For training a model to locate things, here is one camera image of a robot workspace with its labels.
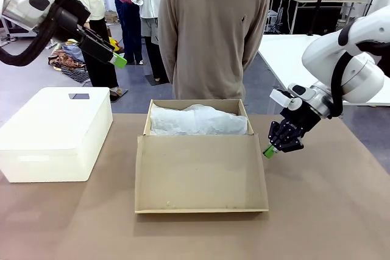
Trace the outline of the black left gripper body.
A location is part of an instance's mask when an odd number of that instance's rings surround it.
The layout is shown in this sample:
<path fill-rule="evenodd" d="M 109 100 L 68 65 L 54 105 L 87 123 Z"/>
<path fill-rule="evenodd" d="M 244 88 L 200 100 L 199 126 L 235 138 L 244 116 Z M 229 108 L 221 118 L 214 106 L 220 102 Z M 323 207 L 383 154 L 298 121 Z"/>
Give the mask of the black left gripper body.
<path fill-rule="evenodd" d="M 54 0 L 45 18 L 45 43 L 52 39 L 75 39 L 81 44 L 91 40 L 91 32 L 84 28 L 90 13 L 79 0 Z"/>

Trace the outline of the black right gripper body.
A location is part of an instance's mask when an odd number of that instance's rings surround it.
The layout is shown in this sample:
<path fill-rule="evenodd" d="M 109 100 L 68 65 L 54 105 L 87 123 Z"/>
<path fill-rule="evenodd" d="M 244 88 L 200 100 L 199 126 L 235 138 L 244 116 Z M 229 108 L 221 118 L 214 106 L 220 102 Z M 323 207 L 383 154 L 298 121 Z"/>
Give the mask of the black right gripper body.
<path fill-rule="evenodd" d="M 311 109 L 307 102 L 302 102 L 302 105 L 296 110 L 284 108 L 280 114 L 296 129 L 301 131 L 300 136 L 302 138 L 321 120 L 321 117 Z"/>

